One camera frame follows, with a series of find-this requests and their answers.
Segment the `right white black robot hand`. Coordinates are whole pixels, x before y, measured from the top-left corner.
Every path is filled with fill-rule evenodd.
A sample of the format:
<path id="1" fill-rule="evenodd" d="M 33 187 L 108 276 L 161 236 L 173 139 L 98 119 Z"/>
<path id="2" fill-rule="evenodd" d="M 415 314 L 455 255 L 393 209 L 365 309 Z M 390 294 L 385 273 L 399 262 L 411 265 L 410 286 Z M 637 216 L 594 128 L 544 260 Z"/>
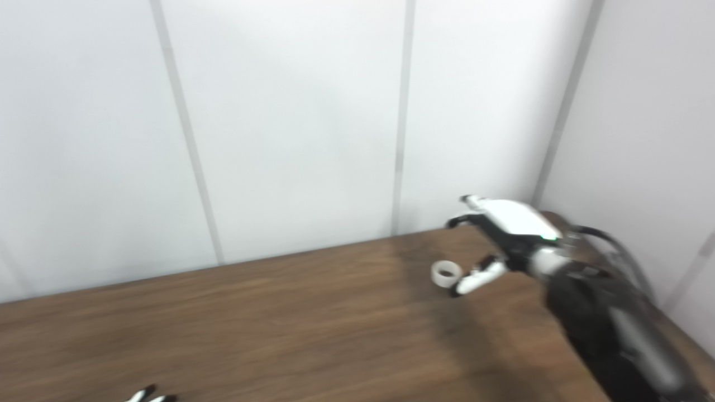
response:
<path id="1" fill-rule="evenodd" d="M 522 272 L 546 284 L 569 262 L 560 252 L 564 235 L 528 204 L 474 194 L 462 196 L 460 201 L 467 211 L 450 218 L 445 226 L 475 227 L 495 245 L 496 252 L 483 257 L 450 285 L 452 296 L 466 295 L 507 272 Z"/>

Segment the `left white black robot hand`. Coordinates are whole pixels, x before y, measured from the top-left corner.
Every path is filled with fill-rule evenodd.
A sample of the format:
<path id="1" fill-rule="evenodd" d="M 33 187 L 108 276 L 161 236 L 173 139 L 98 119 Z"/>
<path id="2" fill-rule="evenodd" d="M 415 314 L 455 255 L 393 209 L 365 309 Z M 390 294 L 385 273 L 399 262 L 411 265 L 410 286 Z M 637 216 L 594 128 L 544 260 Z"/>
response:
<path id="1" fill-rule="evenodd" d="M 174 402 L 178 401 L 177 395 L 154 395 L 158 386 L 151 384 L 132 394 L 126 402 Z"/>

